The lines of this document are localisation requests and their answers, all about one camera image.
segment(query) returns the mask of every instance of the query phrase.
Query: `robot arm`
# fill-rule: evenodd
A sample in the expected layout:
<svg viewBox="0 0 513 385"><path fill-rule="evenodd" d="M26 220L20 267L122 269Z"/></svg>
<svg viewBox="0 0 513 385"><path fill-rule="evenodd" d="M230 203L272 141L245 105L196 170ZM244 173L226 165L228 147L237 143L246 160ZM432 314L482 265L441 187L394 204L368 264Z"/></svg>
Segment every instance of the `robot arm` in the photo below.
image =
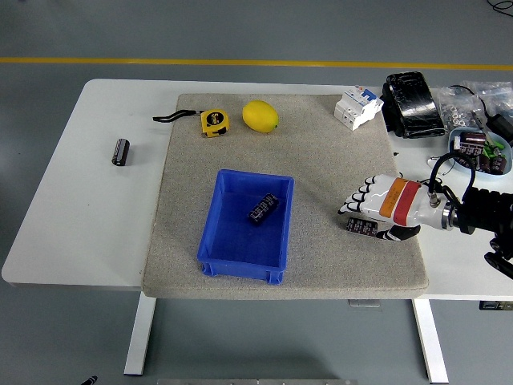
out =
<svg viewBox="0 0 513 385"><path fill-rule="evenodd" d="M426 186L412 180L378 175L367 178L365 184L349 197L338 210L343 213L364 213L369 218L393 224L377 234L383 239L405 240L420 230L420 225L451 230L458 227L462 233L472 234L476 228L495 233L490 242L494 252L485 255L487 262L513 279L513 194L472 187L475 169L471 169L463 202L450 188L441 186L442 194L435 192L435 178L439 167L448 159L465 156L446 154L434 166L430 183Z"/></svg>

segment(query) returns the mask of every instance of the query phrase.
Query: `blue plastic bin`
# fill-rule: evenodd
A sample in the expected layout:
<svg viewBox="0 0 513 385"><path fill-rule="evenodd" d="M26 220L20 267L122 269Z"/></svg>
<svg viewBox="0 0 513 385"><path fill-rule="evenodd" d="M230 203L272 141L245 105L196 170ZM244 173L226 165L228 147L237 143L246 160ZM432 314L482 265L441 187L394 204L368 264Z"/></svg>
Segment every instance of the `blue plastic bin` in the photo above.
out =
<svg viewBox="0 0 513 385"><path fill-rule="evenodd" d="M290 176L220 170L198 250L203 273L280 284L287 266L293 188ZM279 204L255 225L248 213L267 193Z"/></svg>

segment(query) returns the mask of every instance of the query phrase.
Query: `gray floor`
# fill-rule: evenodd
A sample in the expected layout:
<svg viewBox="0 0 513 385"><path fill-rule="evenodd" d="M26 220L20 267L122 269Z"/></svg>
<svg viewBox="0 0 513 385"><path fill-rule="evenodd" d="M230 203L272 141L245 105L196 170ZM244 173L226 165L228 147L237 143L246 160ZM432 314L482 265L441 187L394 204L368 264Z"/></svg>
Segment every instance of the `gray floor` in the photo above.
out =
<svg viewBox="0 0 513 385"><path fill-rule="evenodd" d="M0 57L513 63L513 20L484 0L0 3ZM380 85L406 68L0 64L3 263L84 83L95 78ZM511 71L424 70L429 85ZM407 301L159 300L144 376L123 376L137 293L0 282L0 383L341 378L425 384ZM509 312L432 303L450 383L511 383Z"/></svg>

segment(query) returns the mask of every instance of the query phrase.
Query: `bowl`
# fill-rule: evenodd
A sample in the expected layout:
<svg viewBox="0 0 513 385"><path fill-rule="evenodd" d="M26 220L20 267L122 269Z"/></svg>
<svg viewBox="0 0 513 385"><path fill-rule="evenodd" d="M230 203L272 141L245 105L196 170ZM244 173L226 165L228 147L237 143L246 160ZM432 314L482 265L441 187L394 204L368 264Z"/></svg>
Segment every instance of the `bowl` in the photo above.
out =
<svg viewBox="0 0 513 385"><path fill-rule="evenodd" d="M455 130L452 130L449 134L449 143L447 144L447 148L449 152L454 152L452 149L452 142L454 141L454 138L456 136L460 136L463 132L481 132L478 128L470 128L470 127L461 127L456 128ZM488 179L488 180L494 180L497 178L500 178L502 176L507 175L511 171L511 163L512 163L512 155L511 155L511 146L508 144L508 142L502 137L494 132L489 132L490 137L494 142L501 143L501 145L504 146L504 149L501 151L501 153L506 157L506 167L504 168L504 174L502 175L494 175L494 174L488 174L486 172L476 171L475 177L476 179ZM467 174L471 174L471 170L469 168L466 168L462 166L458 162L454 162L454 168L459 170L460 172L465 172Z"/></svg>

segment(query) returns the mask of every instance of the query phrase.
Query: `orange band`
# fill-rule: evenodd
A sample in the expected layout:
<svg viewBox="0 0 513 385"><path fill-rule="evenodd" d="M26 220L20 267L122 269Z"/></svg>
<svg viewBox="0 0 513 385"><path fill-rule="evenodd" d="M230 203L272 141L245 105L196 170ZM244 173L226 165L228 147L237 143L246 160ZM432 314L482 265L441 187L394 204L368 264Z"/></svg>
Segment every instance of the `orange band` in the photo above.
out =
<svg viewBox="0 0 513 385"><path fill-rule="evenodd" d="M393 184L390 186L390 190L388 190L388 193L386 194L382 207L379 209L379 215L385 218L392 217L395 204L398 202L402 190L404 189L404 186L406 186L407 182L407 179L395 178Z"/></svg>

